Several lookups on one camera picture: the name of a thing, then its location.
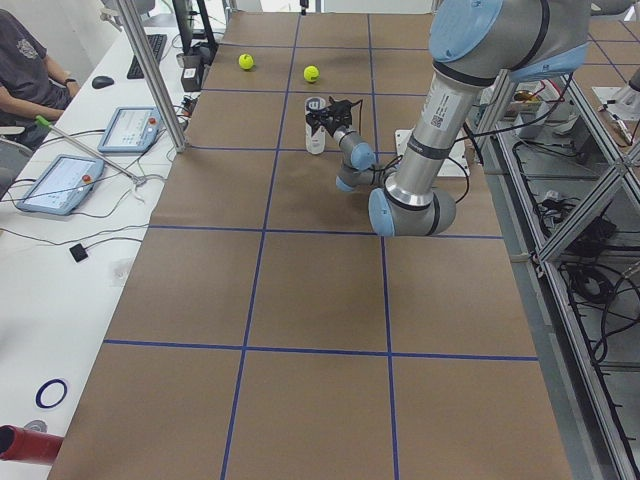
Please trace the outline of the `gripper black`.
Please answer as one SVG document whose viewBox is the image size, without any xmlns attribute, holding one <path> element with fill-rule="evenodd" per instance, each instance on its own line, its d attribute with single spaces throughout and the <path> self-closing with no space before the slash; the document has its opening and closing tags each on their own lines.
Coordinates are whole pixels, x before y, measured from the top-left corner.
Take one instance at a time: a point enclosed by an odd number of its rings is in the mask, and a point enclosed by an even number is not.
<svg viewBox="0 0 640 480">
<path fill-rule="evenodd" d="M 305 115 L 306 122 L 309 123 L 311 134 L 315 135 L 318 131 L 334 134 L 341 127 L 351 127 L 353 124 L 352 113 L 350 116 L 334 117 L 329 111 L 329 106 L 320 111 L 310 111 Z"/>
</svg>

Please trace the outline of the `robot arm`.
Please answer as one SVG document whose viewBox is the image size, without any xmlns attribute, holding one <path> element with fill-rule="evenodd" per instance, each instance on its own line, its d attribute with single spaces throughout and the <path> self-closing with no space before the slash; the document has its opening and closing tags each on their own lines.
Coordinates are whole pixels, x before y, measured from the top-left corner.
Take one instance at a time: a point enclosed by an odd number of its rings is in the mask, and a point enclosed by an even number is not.
<svg viewBox="0 0 640 480">
<path fill-rule="evenodd" d="M 430 29 L 434 76 L 399 165 L 376 169 L 370 146 L 353 128 L 348 100 L 306 114 L 343 153 L 337 186 L 351 191 L 378 182 L 369 195 L 372 229 L 380 236 L 430 236 L 454 221 L 456 204 L 433 183 L 478 93 L 502 70 L 516 83 L 570 74 L 585 61 L 587 1 L 445 1 Z"/>
</svg>

